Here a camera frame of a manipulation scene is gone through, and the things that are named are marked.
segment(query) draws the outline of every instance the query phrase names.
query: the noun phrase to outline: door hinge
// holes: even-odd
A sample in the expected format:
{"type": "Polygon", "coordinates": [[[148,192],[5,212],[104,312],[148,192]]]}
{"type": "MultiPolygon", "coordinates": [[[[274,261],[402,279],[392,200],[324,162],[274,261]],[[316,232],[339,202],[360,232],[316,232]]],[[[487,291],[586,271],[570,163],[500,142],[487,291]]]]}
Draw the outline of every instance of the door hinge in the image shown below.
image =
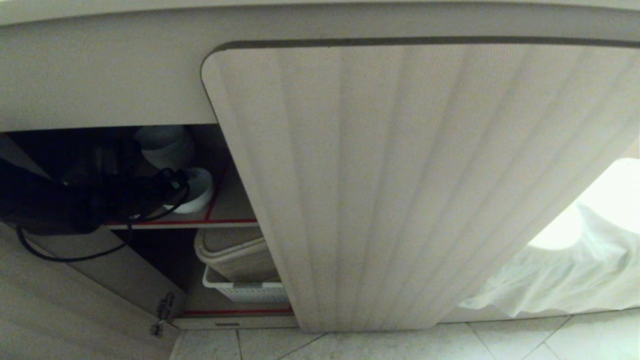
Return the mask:
{"type": "Polygon", "coordinates": [[[162,338],[164,326],[171,315],[174,300],[175,295],[173,293],[167,293],[164,298],[160,300],[160,303],[158,303],[158,307],[156,309],[158,321],[151,325],[151,328],[149,329],[149,333],[151,333],[151,335],[157,338],[162,338]]]}

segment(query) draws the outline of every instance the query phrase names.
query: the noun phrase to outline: open cabinet door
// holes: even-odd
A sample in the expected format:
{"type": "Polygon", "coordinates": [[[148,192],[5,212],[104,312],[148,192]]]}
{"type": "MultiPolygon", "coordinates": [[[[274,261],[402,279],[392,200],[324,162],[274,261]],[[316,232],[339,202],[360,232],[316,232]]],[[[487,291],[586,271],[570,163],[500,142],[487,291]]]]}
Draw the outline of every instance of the open cabinet door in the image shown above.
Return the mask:
{"type": "Polygon", "coordinates": [[[3,359],[168,359],[178,330],[64,264],[26,252],[0,224],[3,359]]]}
{"type": "Polygon", "coordinates": [[[239,42],[202,79],[308,331],[433,326],[640,124],[630,44],[239,42]]]}

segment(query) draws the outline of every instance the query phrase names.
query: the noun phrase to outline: ribbed panel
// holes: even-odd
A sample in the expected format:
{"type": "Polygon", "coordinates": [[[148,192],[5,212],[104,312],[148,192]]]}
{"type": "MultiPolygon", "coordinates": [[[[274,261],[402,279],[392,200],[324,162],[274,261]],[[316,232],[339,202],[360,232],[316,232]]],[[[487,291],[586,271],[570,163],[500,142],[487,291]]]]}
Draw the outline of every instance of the ribbed panel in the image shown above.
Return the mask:
{"type": "Polygon", "coordinates": [[[434,325],[639,131],[633,49],[233,49],[202,77],[305,330],[434,325]]]}

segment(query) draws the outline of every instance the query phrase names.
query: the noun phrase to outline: white tiled floor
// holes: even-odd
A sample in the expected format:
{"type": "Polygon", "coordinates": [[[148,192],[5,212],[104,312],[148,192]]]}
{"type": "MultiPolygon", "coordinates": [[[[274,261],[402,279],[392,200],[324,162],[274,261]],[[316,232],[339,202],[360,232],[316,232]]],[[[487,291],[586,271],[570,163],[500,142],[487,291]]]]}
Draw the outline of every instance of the white tiled floor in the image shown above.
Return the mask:
{"type": "Polygon", "coordinates": [[[638,360],[640,308],[557,318],[443,324],[423,331],[184,331],[172,354],[172,360],[321,359],[638,360]]]}

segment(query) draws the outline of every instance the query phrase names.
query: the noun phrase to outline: power cord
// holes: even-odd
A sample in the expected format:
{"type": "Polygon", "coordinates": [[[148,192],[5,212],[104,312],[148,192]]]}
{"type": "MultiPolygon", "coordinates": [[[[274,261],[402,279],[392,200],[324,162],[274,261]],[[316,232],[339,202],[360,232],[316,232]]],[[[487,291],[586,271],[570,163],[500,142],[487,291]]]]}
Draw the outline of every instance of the power cord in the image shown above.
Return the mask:
{"type": "Polygon", "coordinates": [[[180,199],[180,201],[178,201],[178,203],[176,203],[176,205],[173,205],[173,207],[167,211],[165,211],[164,213],[161,213],[160,215],[156,215],[154,217],[139,217],[135,220],[128,220],[130,223],[132,224],[138,224],[140,222],[149,222],[149,221],[155,221],[158,220],[160,218],[163,218],[167,215],[169,215],[170,213],[173,213],[177,208],[180,207],[180,205],[184,204],[187,201],[187,197],[189,197],[189,191],[191,190],[191,188],[189,187],[189,183],[184,183],[184,195],[182,196],[182,198],[180,199]]]}
{"type": "Polygon", "coordinates": [[[48,256],[45,254],[42,254],[41,252],[37,251],[36,249],[34,249],[31,244],[29,244],[29,242],[27,241],[27,239],[24,237],[24,233],[22,232],[22,226],[16,226],[15,227],[15,233],[18,235],[18,240],[20,240],[20,243],[22,244],[22,246],[27,249],[28,252],[32,253],[33,255],[37,256],[40,259],[46,260],[46,261],[52,261],[54,263],[77,263],[78,261],[87,261],[87,260],[92,260],[92,259],[97,259],[97,258],[101,258],[102,256],[106,256],[109,254],[112,254],[122,248],[124,248],[125,246],[127,246],[128,244],[131,243],[131,241],[133,240],[133,228],[131,227],[131,224],[127,224],[127,230],[128,230],[128,238],[127,241],[123,242],[122,244],[109,249],[107,251],[103,251],[103,252],[99,252],[97,254],[93,254],[93,255],[89,255],[89,256],[81,256],[80,258],[54,258],[52,256],[48,256]]]}

